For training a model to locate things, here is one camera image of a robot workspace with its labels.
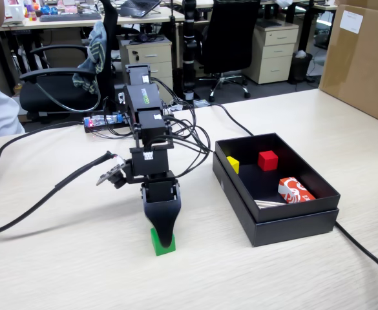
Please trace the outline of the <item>black gripper motor block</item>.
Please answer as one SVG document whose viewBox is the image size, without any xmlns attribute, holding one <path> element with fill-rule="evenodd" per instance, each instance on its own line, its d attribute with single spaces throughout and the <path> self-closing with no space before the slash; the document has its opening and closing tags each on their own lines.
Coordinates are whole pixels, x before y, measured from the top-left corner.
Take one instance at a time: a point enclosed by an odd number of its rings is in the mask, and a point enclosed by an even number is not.
<svg viewBox="0 0 378 310">
<path fill-rule="evenodd" d="M 173 229 L 181 209 L 177 179 L 150 180 L 142 183 L 144 213 L 154 226 L 162 247 L 172 244 Z"/>
</svg>

